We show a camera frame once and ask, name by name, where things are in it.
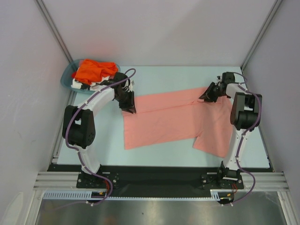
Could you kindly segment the salmon pink t shirt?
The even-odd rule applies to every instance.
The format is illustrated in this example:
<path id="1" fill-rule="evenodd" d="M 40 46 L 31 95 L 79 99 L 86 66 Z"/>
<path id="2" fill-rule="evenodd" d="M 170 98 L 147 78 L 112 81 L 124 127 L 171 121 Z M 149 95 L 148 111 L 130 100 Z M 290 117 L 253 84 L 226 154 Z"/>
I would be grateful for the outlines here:
<path id="1" fill-rule="evenodd" d="M 227 97 L 205 102 L 205 88 L 135 97 L 136 113 L 123 113 L 126 150 L 194 138 L 193 148 L 224 158 L 233 127 Z"/>

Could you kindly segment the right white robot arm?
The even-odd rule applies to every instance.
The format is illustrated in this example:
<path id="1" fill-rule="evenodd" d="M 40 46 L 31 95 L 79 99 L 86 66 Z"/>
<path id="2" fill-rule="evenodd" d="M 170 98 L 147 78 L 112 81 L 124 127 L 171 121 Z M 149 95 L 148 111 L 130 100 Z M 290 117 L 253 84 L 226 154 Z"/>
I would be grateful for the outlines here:
<path id="1" fill-rule="evenodd" d="M 233 99 L 230 124 L 233 126 L 229 152 L 221 163 L 224 172 L 216 176 L 221 188 L 233 183 L 232 175 L 227 172 L 241 171 L 241 157 L 250 133 L 260 124 L 262 112 L 262 95 L 250 92 L 239 83 L 211 83 L 199 97 L 205 102 L 216 102 L 220 97 Z"/>

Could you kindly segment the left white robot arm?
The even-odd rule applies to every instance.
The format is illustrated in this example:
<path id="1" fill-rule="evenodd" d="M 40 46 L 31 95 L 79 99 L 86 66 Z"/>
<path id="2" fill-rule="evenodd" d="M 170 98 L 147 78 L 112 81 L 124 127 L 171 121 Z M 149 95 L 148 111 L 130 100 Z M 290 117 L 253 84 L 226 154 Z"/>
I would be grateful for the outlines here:
<path id="1" fill-rule="evenodd" d="M 116 100 L 119 108 L 127 113 L 136 113 L 135 93 L 128 87 L 102 86 L 88 99 L 79 105 L 68 105 L 64 111 L 62 136 L 66 146 L 76 151 L 82 171 L 89 174 L 87 182 L 97 188 L 103 184 L 104 178 L 98 173 L 101 163 L 90 148 L 96 138 L 94 117 L 109 102 Z"/>

